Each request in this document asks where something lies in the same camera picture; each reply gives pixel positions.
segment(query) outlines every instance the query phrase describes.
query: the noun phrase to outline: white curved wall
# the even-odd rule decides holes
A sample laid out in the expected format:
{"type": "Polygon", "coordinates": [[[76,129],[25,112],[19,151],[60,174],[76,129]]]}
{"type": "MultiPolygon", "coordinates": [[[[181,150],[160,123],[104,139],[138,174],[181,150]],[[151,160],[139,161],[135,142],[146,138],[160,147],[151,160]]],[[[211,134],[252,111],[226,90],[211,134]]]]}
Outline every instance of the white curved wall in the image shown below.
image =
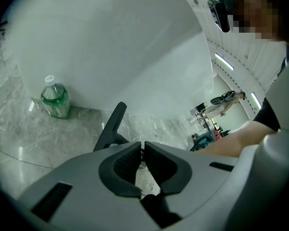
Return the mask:
{"type": "Polygon", "coordinates": [[[29,94],[55,75],[72,104],[172,116],[212,90],[201,26],[186,0],[17,0],[11,45],[29,94]]]}

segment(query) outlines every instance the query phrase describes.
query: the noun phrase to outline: bottle cap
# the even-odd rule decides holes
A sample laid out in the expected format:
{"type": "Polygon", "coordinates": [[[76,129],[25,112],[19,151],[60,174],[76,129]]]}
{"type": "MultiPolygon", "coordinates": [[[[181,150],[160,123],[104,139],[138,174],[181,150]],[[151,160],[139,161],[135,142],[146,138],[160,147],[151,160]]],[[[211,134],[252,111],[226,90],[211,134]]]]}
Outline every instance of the bottle cap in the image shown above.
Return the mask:
{"type": "Polygon", "coordinates": [[[54,77],[52,75],[48,75],[45,78],[46,86],[51,87],[54,85],[54,77]]]}

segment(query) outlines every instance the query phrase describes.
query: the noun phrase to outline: black slot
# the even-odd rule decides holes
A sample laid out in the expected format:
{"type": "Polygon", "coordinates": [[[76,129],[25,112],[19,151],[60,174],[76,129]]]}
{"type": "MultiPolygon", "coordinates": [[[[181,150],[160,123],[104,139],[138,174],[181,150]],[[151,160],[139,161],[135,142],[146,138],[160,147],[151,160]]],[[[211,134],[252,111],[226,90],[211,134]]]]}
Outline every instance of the black slot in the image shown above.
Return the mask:
{"type": "Polygon", "coordinates": [[[71,185],[64,183],[56,184],[31,210],[32,213],[48,222],[71,189],[71,185]]]}
{"type": "Polygon", "coordinates": [[[232,169],[234,168],[234,166],[227,165],[227,164],[221,164],[221,163],[217,163],[217,162],[210,163],[209,166],[219,168],[221,170],[225,170],[225,171],[229,171],[229,172],[231,172],[232,169]]]}

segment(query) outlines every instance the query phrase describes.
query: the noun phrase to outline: black shirt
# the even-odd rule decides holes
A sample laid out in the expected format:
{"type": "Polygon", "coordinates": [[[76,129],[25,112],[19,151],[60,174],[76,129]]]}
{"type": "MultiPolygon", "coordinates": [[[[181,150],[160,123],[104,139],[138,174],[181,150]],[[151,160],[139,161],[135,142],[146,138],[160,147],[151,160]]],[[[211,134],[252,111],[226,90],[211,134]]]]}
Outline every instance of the black shirt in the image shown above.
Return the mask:
{"type": "MultiPolygon", "coordinates": [[[[280,69],[279,73],[277,74],[277,77],[285,69],[286,59],[287,59],[287,62],[289,62],[289,47],[288,46],[287,46],[287,50],[286,50],[286,57],[283,60],[283,63],[281,65],[281,69],[280,69]]],[[[275,130],[275,131],[280,129],[279,122],[278,122],[278,120],[274,114],[274,111],[273,111],[271,105],[269,104],[269,102],[267,101],[266,98],[264,98],[261,110],[256,115],[254,121],[260,122],[260,123],[268,126],[269,128],[275,130]]]]}

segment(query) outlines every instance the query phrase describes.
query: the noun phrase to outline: ceiling light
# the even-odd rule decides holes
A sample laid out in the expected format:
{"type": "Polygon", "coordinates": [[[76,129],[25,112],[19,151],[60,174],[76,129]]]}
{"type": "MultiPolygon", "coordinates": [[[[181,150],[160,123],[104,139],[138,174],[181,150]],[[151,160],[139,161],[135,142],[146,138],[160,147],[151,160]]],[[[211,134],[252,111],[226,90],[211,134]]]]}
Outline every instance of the ceiling light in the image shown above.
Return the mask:
{"type": "Polygon", "coordinates": [[[256,98],[256,95],[255,95],[255,93],[252,93],[251,94],[251,96],[253,97],[253,99],[255,100],[255,102],[257,103],[257,105],[258,105],[258,108],[259,109],[261,109],[261,105],[260,105],[260,102],[259,102],[259,100],[256,98]]]}
{"type": "Polygon", "coordinates": [[[221,56],[219,56],[218,54],[215,53],[215,56],[220,59],[224,64],[227,65],[227,67],[229,67],[232,71],[234,70],[233,67],[228,63],[226,62],[221,56]]]}

